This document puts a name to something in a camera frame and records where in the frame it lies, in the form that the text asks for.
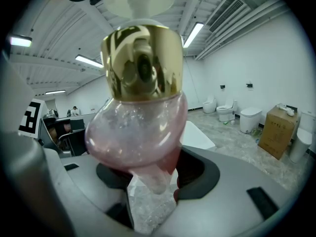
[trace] translucent pink glass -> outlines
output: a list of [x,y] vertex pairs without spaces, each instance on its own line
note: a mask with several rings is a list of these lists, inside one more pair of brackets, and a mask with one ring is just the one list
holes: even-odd
[[88,125],[87,149],[104,165],[136,174],[162,194],[178,161],[187,112],[183,93],[148,102],[113,99]]

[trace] person in white shirt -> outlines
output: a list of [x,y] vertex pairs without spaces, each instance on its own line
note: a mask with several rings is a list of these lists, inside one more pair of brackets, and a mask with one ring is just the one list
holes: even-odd
[[77,109],[77,107],[74,106],[73,109],[70,111],[70,114],[71,114],[72,117],[79,116],[79,114],[77,113],[76,109]]

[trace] fluorescent light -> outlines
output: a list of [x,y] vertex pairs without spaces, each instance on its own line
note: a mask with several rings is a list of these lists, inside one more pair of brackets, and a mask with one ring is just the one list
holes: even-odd
[[19,45],[19,46],[29,47],[32,43],[32,38],[21,36],[21,35],[11,35],[10,43],[11,43],[11,45]]
[[49,91],[49,92],[46,92],[45,95],[55,94],[55,93],[63,93],[63,92],[65,92],[65,90]]
[[91,60],[91,59],[89,59],[89,58],[86,58],[86,57],[84,57],[84,56],[82,56],[82,55],[77,55],[77,56],[76,56],[76,60],[77,60],[77,61],[85,62],[85,63],[87,63],[87,64],[93,65],[93,66],[98,67],[98,68],[102,68],[102,67],[103,67],[103,65],[102,65],[101,63],[98,63],[98,62],[96,62],[96,61],[94,61],[94,60]]
[[191,42],[194,40],[194,38],[196,37],[196,35],[198,35],[199,31],[202,29],[202,27],[204,26],[204,24],[202,23],[197,23],[192,32],[190,33],[189,37],[187,38],[187,41],[184,43],[184,48],[187,48]]

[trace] ceiling duct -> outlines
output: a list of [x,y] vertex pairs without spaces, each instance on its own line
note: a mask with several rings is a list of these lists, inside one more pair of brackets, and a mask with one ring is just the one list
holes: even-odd
[[215,33],[231,20],[233,20],[238,14],[240,14],[246,7],[249,7],[243,0],[235,0],[211,25],[209,28],[211,33]]

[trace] toilet bowl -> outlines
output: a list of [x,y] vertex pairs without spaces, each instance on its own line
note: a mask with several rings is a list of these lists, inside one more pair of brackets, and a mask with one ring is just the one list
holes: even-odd
[[213,113],[216,110],[216,99],[210,95],[206,102],[203,103],[203,111],[205,113]]
[[262,110],[249,107],[240,112],[240,130],[249,133],[259,125]]
[[294,141],[290,152],[290,159],[292,162],[299,162],[306,150],[310,147],[315,129],[316,115],[310,112],[302,112],[300,124],[297,129],[297,138]]
[[230,121],[235,119],[235,111],[237,111],[237,101],[232,98],[226,99],[225,105],[216,108],[219,121]]

